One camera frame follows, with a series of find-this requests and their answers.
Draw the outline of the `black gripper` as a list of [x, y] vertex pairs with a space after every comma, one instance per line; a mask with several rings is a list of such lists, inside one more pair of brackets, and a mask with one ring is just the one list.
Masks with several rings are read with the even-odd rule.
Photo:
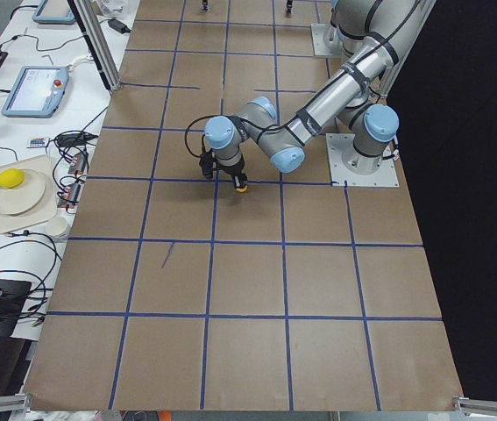
[[231, 176], [234, 189], [235, 187], [247, 185], [247, 176], [243, 173], [245, 160], [242, 155], [238, 156], [238, 159], [235, 163], [226, 163], [225, 160], [217, 159], [217, 167], [220, 170], [224, 171], [227, 175]]

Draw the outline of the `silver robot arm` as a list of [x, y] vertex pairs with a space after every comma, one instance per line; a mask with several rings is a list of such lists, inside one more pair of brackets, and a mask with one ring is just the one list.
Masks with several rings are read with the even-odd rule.
[[382, 68], [346, 62], [285, 124], [276, 124], [276, 109], [265, 96], [246, 103], [237, 113], [210, 117], [204, 127], [200, 166], [211, 178], [216, 170], [229, 175], [238, 192], [247, 189], [245, 158], [241, 145], [248, 139], [259, 147], [281, 173], [295, 171], [305, 160], [304, 147], [323, 132], [332, 118], [340, 119], [353, 133], [342, 152], [350, 172], [371, 175], [382, 161], [392, 159], [385, 151], [396, 136], [399, 117], [391, 107], [369, 99], [370, 82]]
[[337, 28], [344, 55], [380, 45], [398, 64], [415, 42], [422, 22], [420, 1], [335, 1], [330, 22]]

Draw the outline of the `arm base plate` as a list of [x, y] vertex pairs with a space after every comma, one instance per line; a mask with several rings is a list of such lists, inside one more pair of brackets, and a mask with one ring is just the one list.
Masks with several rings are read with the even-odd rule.
[[343, 55], [342, 41], [337, 36], [337, 28], [331, 24], [310, 26], [315, 57], [340, 58]]
[[378, 157], [365, 157], [354, 148], [355, 135], [328, 133], [326, 145], [333, 187], [399, 188], [394, 159], [388, 145]]

